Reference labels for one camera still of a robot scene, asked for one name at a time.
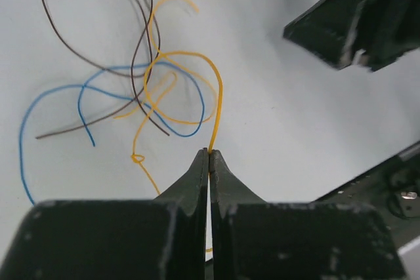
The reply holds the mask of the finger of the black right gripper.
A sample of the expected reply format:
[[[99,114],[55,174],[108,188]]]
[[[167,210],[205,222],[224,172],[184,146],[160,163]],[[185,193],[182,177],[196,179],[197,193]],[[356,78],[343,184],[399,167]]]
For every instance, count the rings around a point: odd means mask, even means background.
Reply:
[[[377,0],[319,0],[288,23],[283,38],[307,50],[336,70],[349,67],[356,53],[359,64],[371,70],[368,41],[377,27]]]
[[[367,0],[359,27],[360,65],[378,71],[419,48],[419,0]]]

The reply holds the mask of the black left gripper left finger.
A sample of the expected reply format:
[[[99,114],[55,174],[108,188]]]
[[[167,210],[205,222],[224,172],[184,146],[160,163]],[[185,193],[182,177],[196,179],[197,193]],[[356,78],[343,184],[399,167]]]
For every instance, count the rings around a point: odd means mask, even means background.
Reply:
[[[203,279],[207,150],[152,200],[61,200],[25,215],[2,279]]]

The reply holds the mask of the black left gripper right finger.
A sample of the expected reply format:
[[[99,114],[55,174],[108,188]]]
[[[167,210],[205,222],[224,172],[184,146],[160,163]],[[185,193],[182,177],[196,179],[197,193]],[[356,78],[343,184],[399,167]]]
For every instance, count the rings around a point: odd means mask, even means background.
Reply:
[[[210,159],[215,279],[405,279],[379,213],[363,203],[269,203]]]

